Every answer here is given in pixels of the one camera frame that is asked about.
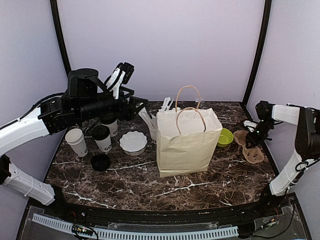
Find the brown cardboard cup carrier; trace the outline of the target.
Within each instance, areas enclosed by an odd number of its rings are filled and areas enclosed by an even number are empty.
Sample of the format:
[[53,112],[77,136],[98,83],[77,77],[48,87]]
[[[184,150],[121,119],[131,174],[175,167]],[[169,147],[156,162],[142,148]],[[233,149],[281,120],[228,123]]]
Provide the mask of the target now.
[[242,147],[242,154],[250,164],[259,164],[264,161],[265,157],[262,151],[257,147],[246,147],[247,131],[237,130],[233,133],[235,142]]

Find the white paper coffee cup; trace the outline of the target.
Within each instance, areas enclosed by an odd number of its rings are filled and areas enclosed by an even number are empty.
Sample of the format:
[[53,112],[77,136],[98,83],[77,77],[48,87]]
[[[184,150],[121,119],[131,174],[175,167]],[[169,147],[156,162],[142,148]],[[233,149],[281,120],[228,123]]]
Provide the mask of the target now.
[[110,135],[108,135],[107,137],[105,137],[102,140],[95,139],[94,141],[97,144],[100,151],[102,151],[104,153],[108,153],[112,149],[112,142],[111,142]]

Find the brown paper takeout bag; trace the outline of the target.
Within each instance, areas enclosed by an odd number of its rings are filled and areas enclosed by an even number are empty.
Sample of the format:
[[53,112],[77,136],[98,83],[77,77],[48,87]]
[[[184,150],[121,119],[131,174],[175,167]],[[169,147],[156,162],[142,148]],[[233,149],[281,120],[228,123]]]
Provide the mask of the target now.
[[223,126],[212,108],[159,111],[156,162],[162,178],[208,169]]

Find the black coffee cup lid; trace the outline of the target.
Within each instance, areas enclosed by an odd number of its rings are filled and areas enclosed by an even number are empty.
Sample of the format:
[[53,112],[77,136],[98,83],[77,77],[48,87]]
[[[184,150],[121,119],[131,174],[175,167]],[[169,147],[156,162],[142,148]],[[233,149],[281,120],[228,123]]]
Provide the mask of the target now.
[[110,129],[105,125],[97,125],[91,131],[94,140],[102,141],[110,136]]

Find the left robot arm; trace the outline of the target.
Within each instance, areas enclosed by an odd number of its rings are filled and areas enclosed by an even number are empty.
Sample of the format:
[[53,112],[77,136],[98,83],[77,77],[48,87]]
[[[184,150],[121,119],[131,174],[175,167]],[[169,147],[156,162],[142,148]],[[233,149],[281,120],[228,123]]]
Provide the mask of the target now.
[[51,210],[58,217],[67,218],[71,208],[63,201],[60,188],[40,182],[20,170],[7,156],[7,152],[32,140],[54,135],[72,126],[82,126],[85,121],[110,113],[115,114],[120,121],[133,120],[147,103],[147,99],[130,94],[119,99],[104,93],[95,97],[70,99],[51,95],[49,99],[37,103],[26,116],[0,128],[0,184],[45,206],[51,205]]

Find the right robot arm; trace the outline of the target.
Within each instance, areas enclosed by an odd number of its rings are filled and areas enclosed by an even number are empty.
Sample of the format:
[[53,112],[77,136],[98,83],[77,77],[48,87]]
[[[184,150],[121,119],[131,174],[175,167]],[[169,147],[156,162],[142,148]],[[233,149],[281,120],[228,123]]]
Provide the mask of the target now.
[[286,123],[296,126],[294,150],[279,175],[261,194],[262,201],[255,205],[255,213],[266,217],[275,208],[271,198],[283,197],[298,183],[305,171],[320,161],[320,111],[316,108],[272,104],[260,101],[255,107],[259,122],[245,120],[248,129],[245,137],[247,148],[253,148],[269,138],[269,131],[276,125]]

